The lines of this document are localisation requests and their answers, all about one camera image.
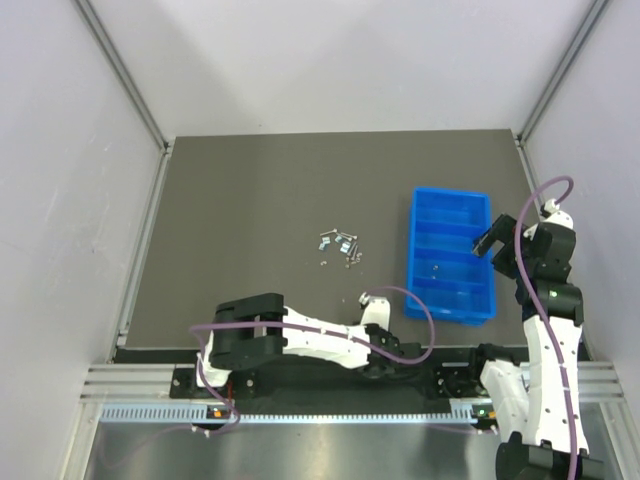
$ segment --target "pile of screws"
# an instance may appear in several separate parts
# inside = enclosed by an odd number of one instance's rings
[[[352,265],[360,263],[362,252],[358,251],[358,236],[339,232],[337,228],[320,234],[322,242],[320,243],[318,250],[321,252],[327,251],[329,245],[331,245],[331,235],[335,235],[333,241],[340,245],[340,252],[346,255],[347,264],[345,265],[345,268],[351,268]],[[320,262],[321,266],[326,264],[326,260]]]

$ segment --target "white panel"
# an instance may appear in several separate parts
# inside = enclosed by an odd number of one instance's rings
[[[578,244],[586,333],[614,362],[640,421],[640,3],[616,0],[530,140],[541,181],[573,175],[563,204]]]
[[[114,328],[159,154],[72,2],[3,2],[2,25],[0,465],[48,479]]]
[[[93,0],[167,135],[520,129],[582,0]]]

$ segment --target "white wall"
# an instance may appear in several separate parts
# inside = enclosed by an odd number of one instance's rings
[[[92,0],[165,135],[519,130],[583,0]]]
[[[72,2],[2,2],[0,45],[0,476],[50,479],[159,155]]]
[[[640,424],[640,3],[611,2],[529,143],[539,180],[573,175],[566,201],[589,338],[615,363]]]

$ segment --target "blue plastic tray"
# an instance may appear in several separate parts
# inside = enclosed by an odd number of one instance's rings
[[[434,318],[482,325],[496,314],[489,255],[471,253],[472,242],[491,226],[489,196],[442,188],[416,188],[409,226],[407,289]],[[408,317],[425,319],[407,297]]]

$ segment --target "reflective metal surface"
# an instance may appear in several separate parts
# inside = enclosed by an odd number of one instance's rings
[[[607,465],[607,480],[622,479],[597,405],[582,408],[591,454]],[[110,461],[127,455],[166,425],[101,424]],[[493,480],[499,438],[468,436],[421,425],[245,425],[207,440],[169,433],[122,467],[107,470],[91,455],[86,479],[472,479]]]

